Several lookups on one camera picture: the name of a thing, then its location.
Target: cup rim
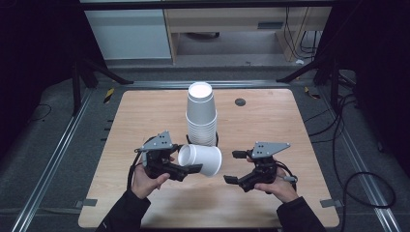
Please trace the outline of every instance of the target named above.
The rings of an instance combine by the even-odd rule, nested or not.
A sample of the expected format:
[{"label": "cup rim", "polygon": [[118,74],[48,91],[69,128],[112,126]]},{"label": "cup rim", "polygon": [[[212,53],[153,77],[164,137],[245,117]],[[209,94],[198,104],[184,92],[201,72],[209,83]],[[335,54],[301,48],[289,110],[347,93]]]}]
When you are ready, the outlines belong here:
[{"label": "cup rim", "polygon": [[[209,95],[207,95],[204,98],[196,98],[193,95],[190,94],[190,89],[193,88],[196,85],[205,85],[207,87],[209,87],[211,89],[211,93]],[[193,82],[193,84],[190,85],[190,87],[188,88],[188,97],[190,98],[190,100],[192,100],[193,102],[207,102],[208,100],[212,99],[214,97],[213,94],[213,88],[212,85],[210,85],[209,83],[205,82],[205,81],[197,81],[197,82]]]}]

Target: metal bracket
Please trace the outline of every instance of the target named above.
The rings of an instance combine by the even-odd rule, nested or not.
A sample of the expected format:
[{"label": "metal bracket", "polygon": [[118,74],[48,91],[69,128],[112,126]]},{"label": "metal bracket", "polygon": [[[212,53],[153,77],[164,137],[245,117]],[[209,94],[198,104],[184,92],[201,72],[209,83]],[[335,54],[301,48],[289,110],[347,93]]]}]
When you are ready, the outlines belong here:
[{"label": "metal bracket", "polygon": [[252,158],[265,158],[290,147],[289,143],[255,142]]},{"label": "metal bracket", "polygon": [[146,151],[153,151],[153,150],[161,150],[161,149],[169,149],[172,147],[171,136],[169,135],[169,131],[166,130],[154,137],[142,147],[138,148],[139,152],[146,152]]}]

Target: metal bar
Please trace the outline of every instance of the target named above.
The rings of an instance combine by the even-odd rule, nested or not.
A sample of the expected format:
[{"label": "metal bar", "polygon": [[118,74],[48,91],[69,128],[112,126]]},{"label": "metal bar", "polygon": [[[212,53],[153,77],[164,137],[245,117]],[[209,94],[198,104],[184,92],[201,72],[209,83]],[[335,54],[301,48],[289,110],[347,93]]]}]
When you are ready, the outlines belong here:
[{"label": "metal bar", "polygon": [[[136,89],[188,89],[193,82],[195,81],[135,81],[133,84],[120,87]],[[206,82],[216,89],[285,88],[289,86],[289,84],[278,83],[275,80],[211,80]]]},{"label": "metal bar", "polygon": [[48,162],[42,177],[37,182],[36,187],[34,188],[33,192],[30,195],[30,198],[25,203],[23,209],[20,211],[17,219],[15,220],[15,224],[13,225],[12,231],[26,231],[28,226],[30,225],[31,220],[33,219],[35,213],[39,209],[40,203],[43,200],[45,192],[48,189],[49,184],[51,183],[52,178],[54,177],[55,172],[63,158],[72,138],[73,134],[78,126],[79,121],[81,120],[82,115],[84,114],[85,108],[89,102],[90,96],[93,90],[87,89],[84,93],[83,97],[83,104],[80,107],[78,113],[72,117],[66,130],[61,137],[57,148],[55,149],[53,155]]},{"label": "metal bar", "polygon": [[[328,96],[324,94],[323,87],[319,86],[319,91],[321,92],[321,96]],[[325,101],[325,104],[330,108],[329,100],[327,98],[323,98]],[[333,111],[331,111],[331,114],[334,118],[336,118],[336,115]],[[368,172],[369,169],[367,168],[365,162],[363,161],[359,151],[357,150],[353,139],[351,138],[349,132],[347,129],[344,129],[341,134],[342,142],[344,145],[344,148],[346,149],[347,155],[349,156],[353,167],[357,172],[360,171],[366,171]],[[367,197],[371,204],[374,205],[386,205],[387,201],[378,187],[377,183],[375,182],[375,179],[372,176],[360,176],[360,181],[362,183],[362,186],[367,194]],[[374,209],[375,214],[380,220],[380,223],[382,224],[383,228],[385,231],[397,231],[400,232],[401,228],[398,225],[397,221],[395,220],[395,216],[393,215],[393,212],[391,209]]]},{"label": "metal bar", "polygon": [[155,2],[105,2],[60,4],[62,8],[82,11],[154,10],[154,9],[213,9],[213,8],[285,8],[285,7],[333,7],[355,3],[358,0],[208,0],[208,1],[155,1]]}]

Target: wooden table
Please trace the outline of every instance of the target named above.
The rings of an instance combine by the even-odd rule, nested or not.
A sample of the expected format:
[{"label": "wooden table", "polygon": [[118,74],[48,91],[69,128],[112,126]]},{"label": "wooden table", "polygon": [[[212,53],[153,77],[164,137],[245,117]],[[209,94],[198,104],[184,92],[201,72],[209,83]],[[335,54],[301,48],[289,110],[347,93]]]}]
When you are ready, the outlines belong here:
[{"label": "wooden table", "polygon": [[[127,175],[135,158],[134,149],[149,137],[168,130],[173,143],[187,144],[188,90],[128,91],[124,94],[102,152],[78,223],[97,227],[126,190]],[[228,185],[223,175],[243,177],[253,164],[232,158],[234,150],[252,149],[256,141],[289,142],[291,147],[276,154],[299,177],[298,193],[326,227],[338,225],[335,208],[322,208],[330,199],[316,155],[311,147],[293,94],[287,89],[216,89],[220,172],[207,178],[190,174],[184,182],[167,181],[149,196],[152,202],[142,220],[152,228],[264,228],[280,227],[276,209],[280,202],[258,190],[244,191]],[[242,98],[246,105],[237,106]]]}]

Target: metal frame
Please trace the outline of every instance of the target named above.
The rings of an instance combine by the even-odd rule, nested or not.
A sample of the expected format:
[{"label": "metal frame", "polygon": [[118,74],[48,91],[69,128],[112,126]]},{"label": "metal frame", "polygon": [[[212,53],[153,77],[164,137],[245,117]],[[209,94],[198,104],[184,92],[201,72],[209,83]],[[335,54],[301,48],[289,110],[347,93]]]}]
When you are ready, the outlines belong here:
[{"label": "metal frame", "polygon": [[[324,87],[319,87],[318,89],[321,93],[321,96],[328,96],[327,94],[325,94],[326,91],[324,90]],[[331,108],[331,104],[327,98],[324,98],[324,102],[325,104],[327,104],[328,108]],[[332,117],[336,118],[334,111],[331,110],[330,112],[332,114]],[[353,142],[353,139],[351,138],[347,129],[344,129],[341,132],[341,140],[355,170],[357,172],[369,172],[369,169],[367,168],[365,162],[362,160],[362,156],[357,150]],[[359,179],[371,204],[387,205],[387,201],[382,191],[380,190],[379,186],[377,185],[375,179],[372,176],[360,176]],[[374,212],[379,218],[380,223],[382,224],[382,227],[385,231],[401,231],[401,228],[398,225],[391,209],[375,208]]]},{"label": "metal frame", "polygon": [[154,9],[213,9],[213,8],[286,8],[286,7],[332,7],[357,0],[208,0],[208,1],[155,1],[155,2],[107,2],[60,4],[62,8],[82,11],[154,10]]},{"label": "metal frame", "polygon": [[85,108],[88,105],[92,93],[92,89],[86,89],[86,92],[82,99],[83,105],[79,108],[78,113],[72,117],[69,124],[67,125],[66,130],[64,131],[64,134],[57,145],[57,148],[54,150],[54,153],[51,156],[51,159],[42,174],[42,177],[37,182],[37,185],[31,193],[30,198],[24,204],[24,208],[18,214],[12,231],[26,231],[28,226],[30,225],[31,220],[39,209],[45,192],[47,191],[48,186],[51,183],[51,180],[54,177],[54,174],[56,173],[57,168],[61,160],[63,159],[67,148],[70,145],[75,130],[82,118],[82,115],[84,114]]}]

